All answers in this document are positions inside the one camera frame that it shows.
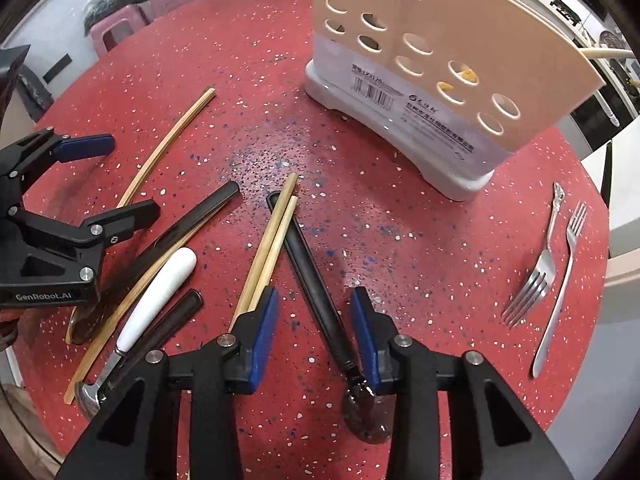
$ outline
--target black wire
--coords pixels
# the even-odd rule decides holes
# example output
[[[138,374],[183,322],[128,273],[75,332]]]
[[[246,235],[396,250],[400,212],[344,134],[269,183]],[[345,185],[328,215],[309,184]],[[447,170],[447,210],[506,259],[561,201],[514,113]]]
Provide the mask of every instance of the black wire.
[[[6,393],[6,390],[4,389],[4,386],[2,385],[2,382],[0,382],[0,390],[2,391],[2,395],[4,396],[4,401],[6,402],[6,405],[9,407],[9,410],[11,410],[11,412],[14,414],[15,420],[18,421],[18,423],[22,426],[22,429],[26,432],[27,435],[29,435],[29,437],[31,438],[31,440],[33,440],[36,445],[43,450],[50,459],[53,460],[53,462],[55,462],[58,465],[62,465],[62,462],[60,462],[60,460],[58,460],[56,457],[54,457],[31,433],[31,431],[29,431],[27,429],[27,427],[24,425],[24,422],[22,421],[22,419],[18,416],[17,413],[15,413],[14,407],[11,405],[11,402],[9,401],[9,396]]]

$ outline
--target barcode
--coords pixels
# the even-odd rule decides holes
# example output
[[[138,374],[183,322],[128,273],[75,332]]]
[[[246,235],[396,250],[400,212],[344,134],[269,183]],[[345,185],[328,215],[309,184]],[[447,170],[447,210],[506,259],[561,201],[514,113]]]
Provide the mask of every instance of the barcode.
[[[394,103],[393,98],[389,94],[367,83],[360,77],[357,77],[353,82],[353,91],[366,97],[369,101],[377,104],[386,111],[391,110],[391,105]]]

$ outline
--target speckled red tabletop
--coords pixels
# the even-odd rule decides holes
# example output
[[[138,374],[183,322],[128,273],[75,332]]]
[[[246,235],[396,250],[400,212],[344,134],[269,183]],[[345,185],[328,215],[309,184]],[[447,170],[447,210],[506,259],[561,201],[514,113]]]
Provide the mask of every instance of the speckled red tabletop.
[[[167,352],[195,349],[226,331],[269,216],[265,197],[295,170],[301,175],[296,214],[338,307],[359,283],[402,332],[431,349],[481,351],[546,428],[578,373],[603,290],[608,215],[596,189],[550,128],[499,167],[474,199],[445,199],[392,146],[304,93],[310,5],[198,0],[129,38],[40,123],[72,136],[111,132],[116,152],[57,164],[31,189],[27,207],[75,224],[115,207],[180,114],[214,86],[218,96],[142,187],[139,199],[155,199],[160,219],[111,250],[103,272],[129,260],[218,186],[238,182],[242,198],[189,243],[199,262],[188,286],[199,289],[206,304]],[[570,209],[584,200],[589,215],[548,362],[534,381],[530,364],[561,280],[515,329],[500,323],[500,311],[543,247],[554,180],[566,191],[553,241],[559,276]],[[236,400],[245,478],[382,478],[388,446],[366,446],[342,423],[340,375],[284,254],[273,283],[282,310],[266,377],[255,395]],[[62,401],[84,353],[63,341],[69,313],[31,312],[15,345],[34,403],[64,452],[86,425],[78,407]],[[182,422],[184,478],[188,412]],[[446,422],[442,433],[442,477],[450,478]]]

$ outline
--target fork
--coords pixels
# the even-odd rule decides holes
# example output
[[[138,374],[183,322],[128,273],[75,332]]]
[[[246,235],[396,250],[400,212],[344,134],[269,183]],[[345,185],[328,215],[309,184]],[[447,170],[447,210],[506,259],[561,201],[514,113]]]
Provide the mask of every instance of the fork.
[[[556,278],[556,263],[551,254],[551,236],[556,217],[560,211],[560,205],[564,199],[564,189],[554,182],[554,201],[552,203],[551,218],[546,228],[546,247],[540,253],[536,266],[531,271],[529,278],[513,301],[502,311],[504,322],[513,327],[522,317],[544,298]]]
[[[531,375],[533,376],[533,378],[536,378],[540,375],[542,367],[545,364],[546,354],[549,352],[549,345],[551,344],[551,339],[553,337],[554,330],[556,329],[556,325],[558,324],[558,319],[562,310],[562,302],[564,301],[564,294],[569,283],[569,275],[571,275],[571,269],[574,266],[575,247],[586,218],[587,206],[584,202],[578,202],[574,214],[569,220],[569,225],[566,228],[566,241],[569,245],[569,263],[567,264],[566,273],[564,274],[564,280],[562,280],[562,286],[560,287],[560,292],[558,293],[558,299],[556,300],[554,309],[551,311],[551,317],[549,318],[545,333],[542,336],[542,340],[540,341],[538,350],[536,350],[536,355],[533,358],[533,366],[531,367]]]

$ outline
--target dark tape strip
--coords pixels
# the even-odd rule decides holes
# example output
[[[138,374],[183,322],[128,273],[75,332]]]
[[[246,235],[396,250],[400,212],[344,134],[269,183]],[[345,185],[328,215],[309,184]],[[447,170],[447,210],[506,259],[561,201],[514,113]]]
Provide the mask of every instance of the dark tape strip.
[[[54,66],[49,68],[49,71],[42,76],[45,83],[51,83],[52,79],[55,78],[60,72],[62,72],[67,66],[71,64],[71,56],[69,54],[65,54],[62,56]]]

